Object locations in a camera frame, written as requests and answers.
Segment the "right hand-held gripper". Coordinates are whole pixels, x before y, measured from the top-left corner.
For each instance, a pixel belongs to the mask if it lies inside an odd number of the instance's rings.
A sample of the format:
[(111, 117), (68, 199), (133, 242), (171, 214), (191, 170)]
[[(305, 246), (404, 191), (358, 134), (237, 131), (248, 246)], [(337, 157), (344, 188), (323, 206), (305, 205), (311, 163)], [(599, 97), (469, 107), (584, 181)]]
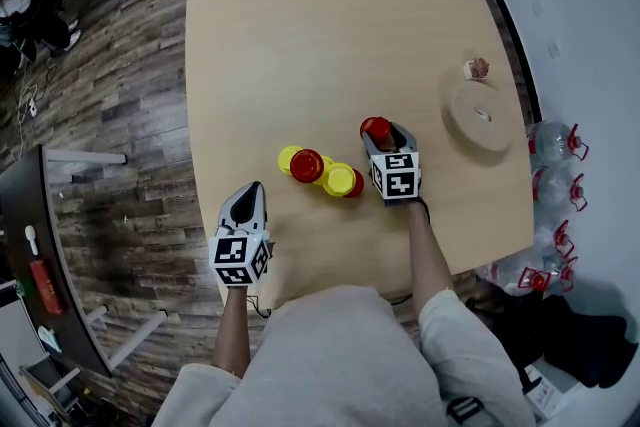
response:
[(416, 199), (421, 184), (421, 169), (415, 137), (403, 126), (391, 122), (390, 136), (398, 153), (383, 153), (367, 131), (362, 141), (368, 157), (372, 182), (385, 206)]

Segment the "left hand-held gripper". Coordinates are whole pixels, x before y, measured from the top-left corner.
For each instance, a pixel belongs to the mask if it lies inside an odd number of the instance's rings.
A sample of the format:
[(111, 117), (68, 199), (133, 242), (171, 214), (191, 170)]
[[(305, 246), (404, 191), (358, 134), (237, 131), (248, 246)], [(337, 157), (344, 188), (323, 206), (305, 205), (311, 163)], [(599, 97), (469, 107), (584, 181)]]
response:
[(210, 268), (226, 287), (256, 285), (272, 258), (262, 183), (254, 181), (234, 192), (222, 205), (218, 223), (209, 239)]

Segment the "red paper cup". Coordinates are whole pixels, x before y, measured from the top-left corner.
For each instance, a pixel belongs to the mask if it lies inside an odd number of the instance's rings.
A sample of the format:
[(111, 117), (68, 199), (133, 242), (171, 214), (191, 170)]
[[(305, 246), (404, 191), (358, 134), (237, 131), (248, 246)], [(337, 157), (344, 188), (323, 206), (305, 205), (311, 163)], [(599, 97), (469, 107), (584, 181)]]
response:
[(365, 133), (375, 144), (384, 144), (390, 136), (391, 123), (383, 117), (368, 117), (360, 125), (360, 136)]
[(353, 169), (353, 172), (355, 175), (354, 186), (348, 194), (344, 195), (344, 198), (355, 198), (362, 193), (364, 187), (364, 179), (357, 169)]
[(323, 176), (324, 160), (314, 150), (301, 149), (292, 156), (289, 170), (293, 178), (298, 182), (314, 183)]

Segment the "yellow paper cup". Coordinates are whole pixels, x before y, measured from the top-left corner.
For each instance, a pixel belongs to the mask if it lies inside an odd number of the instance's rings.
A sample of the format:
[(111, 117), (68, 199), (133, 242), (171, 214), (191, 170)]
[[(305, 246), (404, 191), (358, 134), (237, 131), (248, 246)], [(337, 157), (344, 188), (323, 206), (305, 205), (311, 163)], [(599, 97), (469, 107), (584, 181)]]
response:
[(334, 164), (334, 161), (328, 157), (327, 155), (321, 156), (323, 162), (323, 170), (321, 176), (313, 182), (314, 185), (324, 187), (327, 184), (329, 171), (331, 166)]
[(302, 147), (300, 146), (290, 145), (283, 148), (279, 153), (277, 159), (278, 167), (285, 175), (292, 175), (290, 170), (291, 160), (293, 159), (295, 154), (301, 150)]
[(333, 197), (345, 197), (356, 185), (355, 171), (348, 164), (334, 162), (326, 168), (322, 185), (327, 194)]

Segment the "person's left forearm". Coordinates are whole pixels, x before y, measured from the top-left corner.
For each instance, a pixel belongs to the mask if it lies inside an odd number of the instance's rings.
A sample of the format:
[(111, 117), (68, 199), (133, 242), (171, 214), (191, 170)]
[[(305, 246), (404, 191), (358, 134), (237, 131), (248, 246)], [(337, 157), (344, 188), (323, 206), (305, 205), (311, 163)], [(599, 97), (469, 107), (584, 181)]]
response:
[(247, 288), (229, 287), (212, 355), (212, 365), (242, 378), (250, 363)]

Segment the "person's right forearm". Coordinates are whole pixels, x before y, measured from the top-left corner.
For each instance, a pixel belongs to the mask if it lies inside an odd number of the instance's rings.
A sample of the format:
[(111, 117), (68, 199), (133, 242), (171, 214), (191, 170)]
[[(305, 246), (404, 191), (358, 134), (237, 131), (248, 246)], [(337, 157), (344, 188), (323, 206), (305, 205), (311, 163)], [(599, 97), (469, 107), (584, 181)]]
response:
[(441, 291), (453, 290), (451, 272), (438, 244), (427, 212), (418, 201), (405, 205), (413, 309), (417, 317), (427, 302)]

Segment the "cluster of clear water jugs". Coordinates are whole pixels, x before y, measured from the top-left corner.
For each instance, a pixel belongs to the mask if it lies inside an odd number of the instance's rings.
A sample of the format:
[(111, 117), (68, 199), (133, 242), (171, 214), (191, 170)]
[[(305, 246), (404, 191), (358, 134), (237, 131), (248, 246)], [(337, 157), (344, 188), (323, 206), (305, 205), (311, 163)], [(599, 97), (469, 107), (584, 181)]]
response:
[(570, 169), (570, 161), (582, 161), (589, 146), (576, 124), (541, 121), (527, 128), (533, 198), (533, 243), (530, 247), (476, 269), (482, 280), (504, 293), (519, 297), (534, 292), (574, 287), (578, 260), (570, 217), (587, 206), (584, 176)]

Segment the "person's grey sweatshirt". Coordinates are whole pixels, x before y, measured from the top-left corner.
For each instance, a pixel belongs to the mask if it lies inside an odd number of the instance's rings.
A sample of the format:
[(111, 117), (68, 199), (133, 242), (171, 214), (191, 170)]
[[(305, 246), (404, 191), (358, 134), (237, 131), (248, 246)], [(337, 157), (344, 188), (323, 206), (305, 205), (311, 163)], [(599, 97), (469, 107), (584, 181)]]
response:
[(490, 427), (536, 427), (513, 363), (453, 291), (422, 308), (412, 339), (370, 288), (341, 286), (273, 313), (243, 377), (188, 364), (153, 427), (456, 427), (481, 403)]

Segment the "red book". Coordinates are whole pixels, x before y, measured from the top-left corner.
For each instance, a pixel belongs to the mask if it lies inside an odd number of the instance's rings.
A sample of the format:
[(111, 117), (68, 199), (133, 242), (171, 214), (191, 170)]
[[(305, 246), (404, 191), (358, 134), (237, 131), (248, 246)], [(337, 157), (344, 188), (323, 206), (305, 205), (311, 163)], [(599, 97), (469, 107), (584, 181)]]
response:
[(33, 260), (29, 267), (45, 310), (53, 315), (64, 314), (66, 307), (58, 297), (56, 283), (47, 262), (42, 259)]

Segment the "dark table with white legs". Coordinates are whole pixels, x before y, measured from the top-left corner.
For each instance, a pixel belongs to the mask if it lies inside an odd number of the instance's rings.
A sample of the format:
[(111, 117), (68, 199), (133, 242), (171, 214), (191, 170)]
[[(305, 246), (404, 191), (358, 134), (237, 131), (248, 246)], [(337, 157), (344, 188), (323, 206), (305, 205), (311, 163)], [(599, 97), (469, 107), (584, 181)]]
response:
[[(34, 329), (40, 325), (55, 330), (62, 348), (53, 351), (55, 357), (82, 370), (88, 370), (106, 378), (113, 376), (116, 368), (161, 324), (168, 315), (164, 310), (154, 313), (137, 331), (112, 354), (100, 345), (93, 325), (108, 308), (104, 305), (87, 313), (76, 293), (55, 221), (51, 200), (49, 167), (57, 163), (84, 163), (124, 165), (127, 156), (117, 153), (63, 151), (46, 148), (40, 144), (29, 150), (16, 163), (0, 174), (0, 214), (3, 219), (9, 249), (11, 269), (16, 280), (25, 288), (26, 312)], [(39, 255), (34, 256), (24, 229), (32, 225), (36, 231)], [(42, 259), (48, 264), (54, 278), (58, 297), (66, 311), (62, 315), (48, 313), (39, 296), (29, 263)]]

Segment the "white and teal item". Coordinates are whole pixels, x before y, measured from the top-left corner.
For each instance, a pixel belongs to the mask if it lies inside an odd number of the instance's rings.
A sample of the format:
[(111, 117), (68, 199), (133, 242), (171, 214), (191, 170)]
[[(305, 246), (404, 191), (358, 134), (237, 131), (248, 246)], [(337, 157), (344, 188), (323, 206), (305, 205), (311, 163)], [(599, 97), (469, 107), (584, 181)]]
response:
[(57, 353), (62, 352), (61, 345), (54, 329), (40, 325), (37, 327), (37, 335), (49, 348), (53, 349)]

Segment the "white metal rack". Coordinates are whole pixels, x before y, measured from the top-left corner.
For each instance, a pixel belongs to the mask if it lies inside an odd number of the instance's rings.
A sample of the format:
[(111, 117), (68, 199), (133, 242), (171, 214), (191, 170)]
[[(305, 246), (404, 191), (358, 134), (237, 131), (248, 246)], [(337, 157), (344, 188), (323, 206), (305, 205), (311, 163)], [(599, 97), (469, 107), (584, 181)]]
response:
[(71, 427), (71, 411), (78, 404), (69, 383), (80, 374), (64, 369), (48, 353), (14, 371), (0, 355), (0, 384), (36, 427)]

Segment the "white printed box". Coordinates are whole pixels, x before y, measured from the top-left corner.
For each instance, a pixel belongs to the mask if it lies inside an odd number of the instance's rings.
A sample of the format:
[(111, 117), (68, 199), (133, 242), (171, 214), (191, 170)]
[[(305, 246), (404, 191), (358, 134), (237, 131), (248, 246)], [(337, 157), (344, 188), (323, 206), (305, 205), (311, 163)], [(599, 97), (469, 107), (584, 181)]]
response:
[(525, 396), (538, 425), (556, 417), (585, 389), (576, 378), (543, 358), (528, 365), (525, 372), (532, 385)]

